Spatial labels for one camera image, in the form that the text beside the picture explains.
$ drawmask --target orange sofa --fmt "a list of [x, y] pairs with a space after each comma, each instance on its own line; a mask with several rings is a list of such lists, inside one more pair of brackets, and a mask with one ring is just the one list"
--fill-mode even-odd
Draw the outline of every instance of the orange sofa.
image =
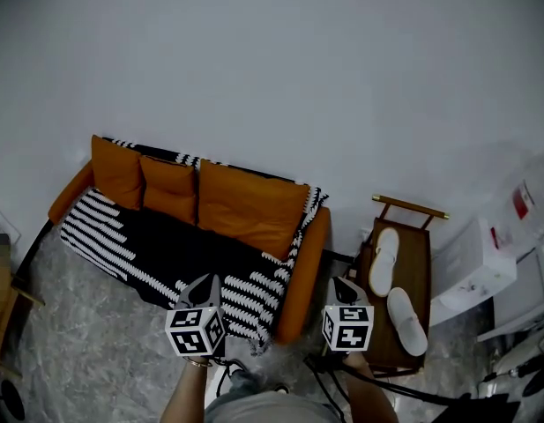
[[[93, 160], [87, 163], [52, 204], [48, 217], [55, 225], [62, 222], [66, 212], [86, 189], [90, 187], [101, 189], [97, 183], [97, 172], [94, 172], [94, 169], [97, 171], [97, 168], [97, 160], [95, 165]], [[315, 217], [304, 229], [304, 236], [298, 249], [293, 274], [285, 293], [279, 322], [274, 333], [274, 340], [277, 343], [293, 342], [302, 333], [317, 277], [319, 261], [329, 230], [330, 211], [328, 208], [320, 206]]]

